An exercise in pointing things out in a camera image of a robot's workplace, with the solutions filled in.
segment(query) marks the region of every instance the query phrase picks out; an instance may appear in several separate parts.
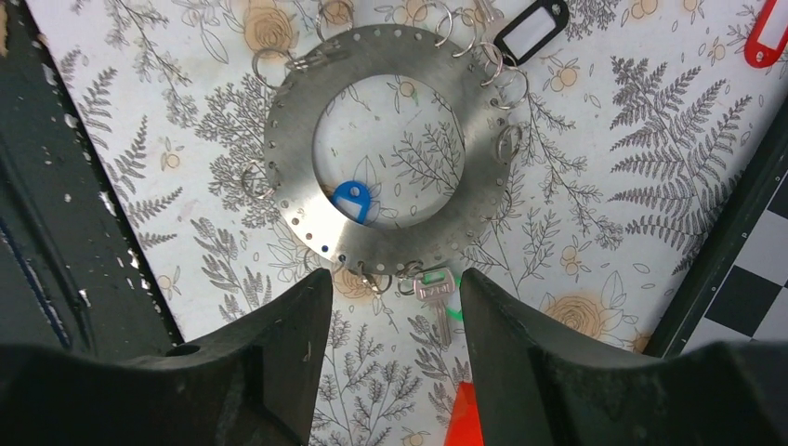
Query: black square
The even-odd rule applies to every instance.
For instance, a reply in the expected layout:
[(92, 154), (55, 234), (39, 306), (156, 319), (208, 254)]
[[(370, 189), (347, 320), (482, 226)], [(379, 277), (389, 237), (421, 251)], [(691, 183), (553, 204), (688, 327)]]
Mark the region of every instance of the black square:
[(781, 289), (777, 283), (733, 266), (706, 311), (706, 318), (752, 336)]
[(777, 189), (777, 193), (774, 194), (774, 198), (768, 206), (768, 210), (778, 216), (788, 218), (788, 180), (784, 179), (782, 181), (780, 188)]

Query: table surface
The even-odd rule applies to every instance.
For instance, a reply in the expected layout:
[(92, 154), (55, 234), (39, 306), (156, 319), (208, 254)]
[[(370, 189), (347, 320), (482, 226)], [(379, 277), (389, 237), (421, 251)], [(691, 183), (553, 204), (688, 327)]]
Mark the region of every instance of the table surface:
[[(471, 0), (447, 3), (477, 14)], [(493, 3), (510, 19), (525, 8)], [(451, 266), (479, 268), (570, 327), (641, 350), (785, 98), (788, 57), (769, 70), (744, 62), (756, 0), (568, 3), (566, 32), (523, 67), (531, 91), (510, 121), (530, 131), (509, 195)], [(471, 377), (461, 324), (441, 347), (427, 308), (396, 286), (375, 296), (326, 265), (270, 202), (240, 187), (243, 168), (262, 158), (269, 98), (252, 77), (253, 51), (312, 49), (317, 2), (29, 4), (184, 338), (332, 268), (312, 442), (442, 444), (456, 386)], [(432, 29), (443, 14), (421, 0), (355, 4), (357, 25)], [(336, 33), (348, 17), (335, 5), (328, 20)], [(452, 39), (463, 46), (470, 33), (458, 20)], [(272, 83), (285, 76), (281, 59), (261, 68)], [(327, 189), (369, 185), (369, 224), (413, 224), (473, 168), (455, 135), (429, 86), (368, 79), (326, 109), (317, 173)]]

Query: key head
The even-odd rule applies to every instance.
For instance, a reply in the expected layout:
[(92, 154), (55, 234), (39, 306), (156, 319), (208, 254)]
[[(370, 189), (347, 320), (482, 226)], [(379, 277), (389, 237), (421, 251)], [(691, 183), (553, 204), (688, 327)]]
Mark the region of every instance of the key head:
[(420, 272), (414, 277), (414, 293), (422, 302), (448, 299), (456, 289), (454, 275), (448, 268)]

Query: silver key ring plate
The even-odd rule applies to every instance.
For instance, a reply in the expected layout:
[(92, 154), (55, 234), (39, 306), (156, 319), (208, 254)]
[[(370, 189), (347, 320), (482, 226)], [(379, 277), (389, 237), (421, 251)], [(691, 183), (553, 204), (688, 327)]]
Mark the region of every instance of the silver key ring plate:
[[(496, 143), (506, 112), (490, 105), (497, 92), (481, 88), (483, 63), (452, 42), (435, 47), (437, 34), (400, 25), (356, 28), (309, 53), (335, 49), (347, 58), (309, 72), (290, 72), (292, 85), (271, 102), (266, 123), (267, 173), (280, 185), (274, 200), (282, 218), (309, 248), (346, 268), (396, 274), (403, 264), (421, 261), (425, 269), (468, 246), (498, 209), (509, 174), (496, 162)], [(466, 168), (454, 194), (432, 217), (396, 230), (370, 228), (347, 218), (324, 195), (313, 164), (314, 136), (322, 113), (342, 90), (380, 74), (408, 76), (434, 88), (451, 105), (459, 123)], [(362, 146), (364, 141), (355, 141)]]

